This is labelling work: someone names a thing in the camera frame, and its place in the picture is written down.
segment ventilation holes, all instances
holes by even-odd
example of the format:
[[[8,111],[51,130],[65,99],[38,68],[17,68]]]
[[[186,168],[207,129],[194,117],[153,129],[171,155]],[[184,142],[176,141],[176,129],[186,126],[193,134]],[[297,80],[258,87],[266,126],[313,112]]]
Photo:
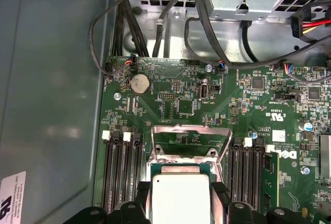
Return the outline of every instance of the ventilation holes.
[[[280,12],[296,12],[300,7],[310,3],[313,0],[283,0],[275,9]]]

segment white slot latch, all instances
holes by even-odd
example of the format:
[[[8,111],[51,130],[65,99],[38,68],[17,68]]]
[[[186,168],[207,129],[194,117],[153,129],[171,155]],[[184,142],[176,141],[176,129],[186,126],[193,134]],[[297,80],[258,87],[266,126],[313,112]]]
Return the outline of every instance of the white slot latch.
[[[125,142],[131,141],[131,132],[123,132],[123,141]]]
[[[110,140],[110,131],[109,130],[102,131],[102,139],[103,140]]]
[[[244,147],[252,147],[253,146],[253,139],[246,137],[244,138]]]

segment integrated circuit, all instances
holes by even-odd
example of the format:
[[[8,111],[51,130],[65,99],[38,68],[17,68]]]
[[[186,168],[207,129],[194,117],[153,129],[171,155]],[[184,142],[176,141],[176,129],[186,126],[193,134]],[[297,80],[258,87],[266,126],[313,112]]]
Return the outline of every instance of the integrated circuit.
[[[253,89],[263,89],[263,78],[252,78]]]
[[[231,113],[234,115],[239,115],[239,108],[232,108]]]
[[[321,91],[319,88],[310,87],[308,88],[308,99],[309,100],[320,100]]]
[[[180,100],[178,113],[192,114],[192,101],[191,100]]]
[[[266,168],[267,170],[271,171],[271,157],[269,156],[265,156],[264,157],[264,168]]]

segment black dimm slot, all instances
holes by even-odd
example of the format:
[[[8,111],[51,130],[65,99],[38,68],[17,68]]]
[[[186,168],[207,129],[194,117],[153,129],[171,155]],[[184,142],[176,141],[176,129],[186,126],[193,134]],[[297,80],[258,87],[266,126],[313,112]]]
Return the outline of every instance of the black dimm slot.
[[[249,152],[249,162],[248,162],[248,173],[247,173],[247,188],[248,188],[248,191],[247,191],[247,202],[249,202],[249,204],[252,205],[253,203],[253,181],[252,181],[252,178],[253,178],[253,161],[254,161],[254,156],[255,156],[255,152],[253,152],[252,150],[250,150]]]
[[[107,189],[107,192],[106,192],[106,202],[105,202],[105,209],[106,209],[106,212],[109,214],[111,213],[111,211],[113,210],[113,200],[114,200],[114,197],[113,197],[113,185],[114,185],[114,182],[115,182],[115,175],[116,175],[116,159],[115,159],[115,155],[117,153],[117,145],[114,145],[114,144],[110,144],[108,146],[108,154],[107,154],[107,157],[108,157],[108,166],[107,166],[107,179],[106,179],[106,183],[107,183],[107,186],[106,186],[106,189]]]
[[[114,209],[116,204],[118,203],[119,199],[119,187],[120,187],[120,182],[121,182],[121,168],[122,168],[122,145],[116,145],[116,151],[115,151],[115,156],[114,156],[114,170],[113,170],[113,175],[114,175],[114,180],[113,184],[111,185],[112,190],[112,206],[111,208]]]
[[[260,198],[261,198],[261,169],[262,169],[262,153],[254,152],[254,163],[253,163],[253,202],[252,206],[256,209],[260,209]]]
[[[125,173],[124,173],[124,185],[123,185],[123,196],[122,201],[129,201],[130,197],[130,177],[131,177],[131,158],[133,153],[133,147],[130,143],[124,144],[126,155],[125,155]]]
[[[109,150],[111,147],[109,145],[106,146],[106,160],[104,163],[104,181],[103,181],[103,194],[102,194],[102,208],[104,208],[107,211],[107,205],[108,205],[108,191],[109,191],[109,180],[110,177],[108,175],[108,169],[109,169]]]
[[[244,151],[240,150],[239,151],[239,163],[238,163],[238,201],[243,201],[243,192],[242,192],[242,187],[243,187],[243,174],[244,174]]]
[[[250,172],[250,161],[251,161],[251,157],[250,157],[250,151],[248,150],[244,150],[243,151],[243,178],[242,178],[242,201],[243,202],[247,202],[249,203],[249,191],[251,190],[249,188],[249,172]]]
[[[229,148],[229,153],[228,153],[228,163],[227,163],[227,187],[228,187],[228,190],[229,190],[229,197],[232,198],[233,196],[233,153],[234,151],[232,150],[232,147]]]
[[[239,178],[241,177],[239,171],[240,171],[240,151],[239,150],[234,150],[234,153],[233,153],[233,164],[234,164],[234,167],[233,167],[233,170],[232,170],[232,173],[233,173],[233,184],[232,184],[232,187],[233,187],[233,190],[232,190],[232,201],[240,201],[240,198],[239,198]]]
[[[142,164],[142,144],[138,144],[135,147],[135,158],[134,158],[134,176],[133,176],[133,188],[132,188],[132,197],[133,199],[136,197],[137,194],[137,187],[140,181],[140,173],[141,173],[141,164]]]

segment chip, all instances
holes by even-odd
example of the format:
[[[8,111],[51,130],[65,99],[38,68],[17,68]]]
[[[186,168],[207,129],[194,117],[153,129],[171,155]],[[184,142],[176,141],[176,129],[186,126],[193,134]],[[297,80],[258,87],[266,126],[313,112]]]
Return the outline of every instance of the chip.
[[[271,196],[269,196],[268,194],[264,194],[264,207],[266,209],[269,209],[271,206]]]
[[[300,150],[305,151],[306,150],[306,144],[301,143],[300,144]]]
[[[264,168],[271,171],[271,158],[269,156],[264,157]]]
[[[238,115],[239,114],[239,108],[232,108],[231,113],[235,114],[235,115]]]
[[[231,118],[231,123],[238,123],[238,118],[237,117],[232,117]]]
[[[192,114],[192,104],[191,100],[180,100],[179,101],[179,113]]]
[[[263,89],[263,79],[262,78],[253,78],[252,79],[252,88]]]
[[[314,134],[312,132],[303,132],[302,133],[302,138],[304,140],[313,140],[314,139]]]
[[[320,89],[316,87],[308,88],[309,100],[320,100]]]

